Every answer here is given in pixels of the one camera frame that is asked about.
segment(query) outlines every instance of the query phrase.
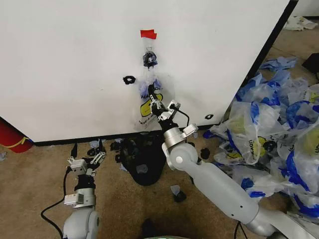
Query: black baseboard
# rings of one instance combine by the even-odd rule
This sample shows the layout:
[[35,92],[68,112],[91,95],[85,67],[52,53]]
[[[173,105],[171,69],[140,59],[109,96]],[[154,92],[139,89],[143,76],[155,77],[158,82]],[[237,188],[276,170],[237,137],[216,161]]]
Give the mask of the black baseboard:
[[[198,126],[199,130],[209,129],[213,126],[213,124],[208,125],[201,125]],[[161,130],[154,130],[148,133],[160,133]],[[86,138],[71,138],[71,139],[62,139],[62,140],[53,140],[53,141],[41,141],[41,142],[34,142],[35,146],[50,146],[50,145],[61,145],[61,144],[71,144],[71,143],[86,143],[94,140],[106,139],[112,140],[116,138],[129,138],[129,137],[136,137],[138,134],[143,132],[136,132],[136,133],[122,133],[122,134],[113,134],[113,135],[103,135],[103,136],[96,136],[96,137],[86,137]]]
[[307,18],[308,20],[319,20],[319,16],[304,16],[304,18]]

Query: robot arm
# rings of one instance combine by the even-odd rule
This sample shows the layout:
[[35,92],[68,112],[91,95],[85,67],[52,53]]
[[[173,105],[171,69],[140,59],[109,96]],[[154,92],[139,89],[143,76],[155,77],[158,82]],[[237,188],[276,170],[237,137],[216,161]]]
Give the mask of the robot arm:
[[172,101],[166,109],[162,102],[159,103],[152,85],[149,86],[149,95],[152,101],[152,113],[158,117],[164,132],[165,142],[162,149],[172,170],[185,171],[193,178],[195,186],[225,215],[242,222],[258,235],[315,239],[286,214],[260,207],[240,185],[215,165],[205,162],[197,164],[196,149],[185,141],[189,135],[198,130],[198,127],[191,124],[181,132],[178,125],[172,121],[180,104]]
[[99,153],[92,158],[75,159],[76,153],[68,158],[70,168],[78,177],[78,185],[74,188],[75,193],[66,195],[64,204],[72,206],[74,212],[65,221],[63,238],[65,239],[95,239],[97,237],[100,219],[95,211],[96,196],[94,176],[96,169],[103,162],[106,154],[103,152],[100,141]]

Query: white wall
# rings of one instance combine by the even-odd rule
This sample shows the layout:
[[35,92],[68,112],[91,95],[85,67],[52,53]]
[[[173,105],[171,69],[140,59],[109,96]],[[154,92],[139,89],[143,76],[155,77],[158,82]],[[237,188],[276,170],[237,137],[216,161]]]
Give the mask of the white wall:
[[0,116],[34,141],[134,132],[122,78],[141,75],[140,29],[155,29],[181,110],[218,123],[288,1],[0,0]]
[[299,0],[292,16],[319,16],[319,0]]

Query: dark object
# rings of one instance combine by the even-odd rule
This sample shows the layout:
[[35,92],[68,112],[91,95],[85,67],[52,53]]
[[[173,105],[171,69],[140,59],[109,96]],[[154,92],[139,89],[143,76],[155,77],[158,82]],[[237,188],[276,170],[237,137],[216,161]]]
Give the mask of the dark object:
[[[166,157],[161,149],[162,143],[162,133],[139,134],[135,138],[125,138],[118,145],[114,144],[115,148],[120,149],[116,161],[123,164],[138,184],[142,186],[154,184],[159,180],[166,163]],[[141,165],[147,168],[147,171],[138,170]]]
[[111,146],[110,146],[111,151],[113,151],[113,150],[120,150],[120,147],[121,147],[121,144],[120,144],[120,143],[117,143],[116,141],[113,142],[113,143],[111,143]]
[[208,148],[203,148],[203,149],[200,150],[200,157],[202,159],[208,159],[209,155],[210,155],[210,151],[209,151]]
[[91,148],[88,150],[87,154],[89,156],[93,157],[93,156],[97,155],[99,152],[101,152],[99,148]]
[[147,218],[142,224],[142,238],[153,238],[156,236],[156,229],[151,219]]
[[71,157],[76,158],[78,156],[78,144],[75,143],[71,150]]
[[307,70],[313,73],[319,81],[319,53],[313,53],[310,57],[302,64]]
[[147,68],[153,67],[158,64],[158,61],[156,59],[156,55],[152,51],[148,51],[143,56],[143,65],[147,66]]
[[266,141],[263,144],[263,148],[267,151],[267,152],[272,152],[274,149],[277,149],[277,143],[275,141]]
[[180,203],[186,199],[186,194],[180,191],[177,195],[174,195],[174,201]]
[[189,178],[190,178],[191,183],[194,185],[194,179],[191,176]]
[[246,78],[244,79],[242,86],[246,85],[248,80],[253,78],[256,75],[261,63],[264,61],[265,57],[267,56],[270,48],[273,46],[275,40],[277,39],[279,33],[283,29],[285,23],[287,22],[289,16],[293,12],[295,6],[297,5],[298,0],[290,0],[288,5],[286,6],[283,14],[279,18],[276,26],[274,27],[273,31],[269,35],[266,43],[264,44],[263,48],[261,49],[260,53],[258,54],[254,64],[250,68]]
[[234,231],[234,239],[237,239],[237,231],[238,231],[239,227],[240,227],[241,231],[243,232],[245,239],[248,239],[240,221],[238,221],[238,223],[236,224],[235,231]]
[[56,205],[58,205],[58,204],[60,204],[60,203],[62,203],[62,202],[64,201],[64,197],[65,197],[65,195],[66,195],[66,188],[65,188],[66,177],[68,176],[69,172],[71,172],[71,171],[72,171],[71,167],[67,167],[66,172],[65,172],[65,175],[64,175],[64,178],[63,178],[63,198],[62,198],[60,201],[56,202],[55,204],[52,204],[51,206],[49,206],[49,207],[47,207],[46,209],[44,209],[44,210],[41,212],[41,214],[40,214],[41,217],[42,217],[45,221],[47,221],[47,222],[50,223],[52,226],[54,226],[54,228],[59,232],[61,239],[63,238],[63,233],[62,233],[61,229],[58,227],[57,224],[55,224],[53,221],[51,221],[49,218],[47,218],[47,217],[44,215],[44,213],[45,213],[47,210],[49,210],[49,209],[55,207]]
[[191,146],[195,147],[195,144],[193,142],[188,142]]
[[134,84],[136,78],[134,76],[126,76],[123,78],[125,85]]
[[213,117],[214,117],[214,115],[206,115],[206,116],[205,116],[205,119],[210,120],[210,119],[213,118]]
[[95,183],[94,178],[90,175],[82,174],[78,175],[78,184],[74,187],[74,191],[82,188],[94,188],[95,189]]
[[115,155],[115,161],[117,163],[120,163],[121,162],[121,156],[119,154]]
[[106,152],[105,147],[103,147],[102,140],[98,139],[98,141],[99,141],[99,146],[97,148],[89,149],[89,151],[87,152],[87,155],[93,157],[93,156],[97,155],[100,152]]

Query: plastic bag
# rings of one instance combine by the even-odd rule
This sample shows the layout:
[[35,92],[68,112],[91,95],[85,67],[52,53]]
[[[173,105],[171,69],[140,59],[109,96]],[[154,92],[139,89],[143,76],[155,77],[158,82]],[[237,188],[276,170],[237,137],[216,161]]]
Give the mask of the plastic bag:
[[295,188],[300,192],[316,193],[319,185],[319,159],[309,158],[301,152],[295,152],[293,147],[282,147],[280,151],[287,151],[288,155],[283,165],[278,167],[281,175],[290,182],[288,187]]
[[310,94],[310,103],[319,104],[319,84],[310,86],[308,92]]
[[286,110],[286,118],[290,128],[296,128],[301,122],[304,127],[315,123],[319,117],[318,107],[310,104],[309,101],[298,101],[290,105]]
[[296,151],[319,158],[319,119],[298,135]]
[[246,164],[242,155],[238,153],[228,141],[219,146],[218,152],[214,155],[214,159],[223,165]]
[[145,53],[143,55],[143,73],[135,82],[140,94],[140,105],[134,109],[134,124],[137,131],[151,130],[157,125],[157,117],[152,115],[148,87],[154,84],[159,100],[168,105],[174,99],[174,87],[168,75],[159,75],[158,61],[154,53],[155,41],[143,37]]
[[308,94],[308,81],[304,78],[287,79],[281,83],[281,87],[278,90],[278,97],[281,103],[287,107],[297,101],[309,100]]
[[288,190],[288,194],[298,208],[299,213],[319,219],[319,195],[300,193],[295,190]]
[[266,104],[234,102],[225,122],[228,139],[248,164],[255,164],[266,152],[277,148],[277,139],[284,133],[277,121],[279,113]]
[[242,98],[245,96],[245,94],[253,87],[258,86],[259,84],[265,82],[265,78],[263,78],[261,73],[257,73],[255,77],[251,78],[248,83],[240,88],[238,92],[235,95],[235,98],[237,101],[243,101]]
[[233,180],[236,181],[251,198],[257,200],[270,197],[283,190],[283,186],[271,174],[247,166],[233,167]]

